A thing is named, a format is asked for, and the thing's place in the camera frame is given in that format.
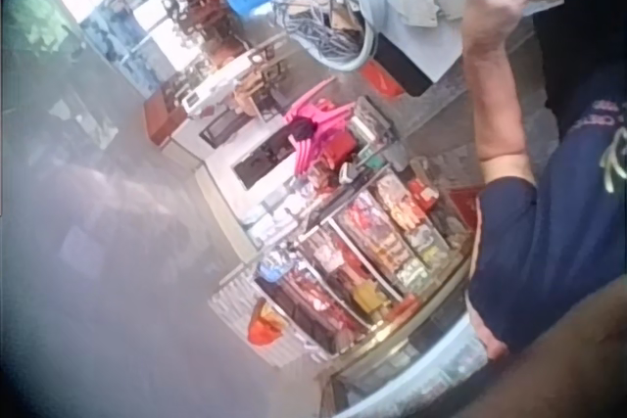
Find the sleeve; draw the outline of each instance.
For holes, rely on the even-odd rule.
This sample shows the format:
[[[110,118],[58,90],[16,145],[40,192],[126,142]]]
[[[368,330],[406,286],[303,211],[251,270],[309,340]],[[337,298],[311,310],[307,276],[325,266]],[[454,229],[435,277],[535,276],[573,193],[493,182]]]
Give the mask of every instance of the sleeve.
[[[532,246],[536,201],[536,188],[518,177],[494,180],[479,194],[481,232],[468,300],[494,338],[507,345],[511,303]]]
[[[507,176],[494,180],[479,193],[481,245],[505,235],[535,209],[537,189],[527,180]]]

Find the floor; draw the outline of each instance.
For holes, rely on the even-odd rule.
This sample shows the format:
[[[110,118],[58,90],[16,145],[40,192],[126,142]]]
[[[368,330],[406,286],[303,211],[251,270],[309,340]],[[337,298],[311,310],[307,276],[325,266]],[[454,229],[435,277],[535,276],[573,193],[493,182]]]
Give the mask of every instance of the floor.
[[[3,48],[3,372],[46,416],[281,416],[207,307],[235,256],[191,174],[123,77],[62,53]]]

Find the white wall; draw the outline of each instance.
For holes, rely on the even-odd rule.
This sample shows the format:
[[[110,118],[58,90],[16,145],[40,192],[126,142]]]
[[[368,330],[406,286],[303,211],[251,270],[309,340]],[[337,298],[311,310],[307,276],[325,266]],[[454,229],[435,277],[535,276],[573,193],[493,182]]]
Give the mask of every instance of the white wall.
[[[209,173],[235,216],[243,221],[247,213],[294,174],[295,155],[280,163],[271,173],[246,190],[233,166],[254,151],[273,132],[283,125],[283,117],[269,122],[254,119],[237,132],[237,135],[217,149],[205,160]]]

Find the glass display case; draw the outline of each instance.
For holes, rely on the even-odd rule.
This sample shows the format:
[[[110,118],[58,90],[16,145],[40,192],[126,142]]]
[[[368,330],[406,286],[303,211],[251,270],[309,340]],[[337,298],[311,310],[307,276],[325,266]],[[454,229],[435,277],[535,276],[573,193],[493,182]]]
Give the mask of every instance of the glass display case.
[[[307,194],[305,187],[300,190]],[[409,318],[406,309],[415,312],[432,302],[467,255],[440,233],[388,166],[366,169],[314,210],[298,190],[275,193],[274,214],[289,206],[291,195],[300,196],[282,219],[274,215],[265,223],[266,233],[287,227],[273,245],[265,238],[267,253],[259,268],[265,292],[290,298],[298,309],[284,309],[298,315],[305,330],[316,325],[326,332],[318,332],[320,346],[332,354],[357,348],[368,338],[385,338],[389,333],[382,329],[403,315]],[[291,261],[270,269],[268,261],[280,259],[279,253]],[[267,283],[276,285],[272,293]],[[405,348],[397,366],[419,353]],[[383,369],[387,372],[381,377],[394,370]],[[373,385],[376,376],[365,380]]]

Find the blue t-shirt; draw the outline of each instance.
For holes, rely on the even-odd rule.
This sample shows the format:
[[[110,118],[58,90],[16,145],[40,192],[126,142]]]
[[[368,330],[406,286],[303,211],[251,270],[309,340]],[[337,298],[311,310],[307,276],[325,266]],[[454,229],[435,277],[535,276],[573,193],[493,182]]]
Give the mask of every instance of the blue t-shirt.
[[[614,193],[607,193],[600,167],[614,133],[625,125],[624,78],[607,71],[591,77],[575,93],[573,106],[586,111],[564,136],[537,188],[505,177],[479,195],[482,231],[468,298],[512,351],[627,271],[625,182],[614,176]],[[619,158],[624,165],[624,154]]]

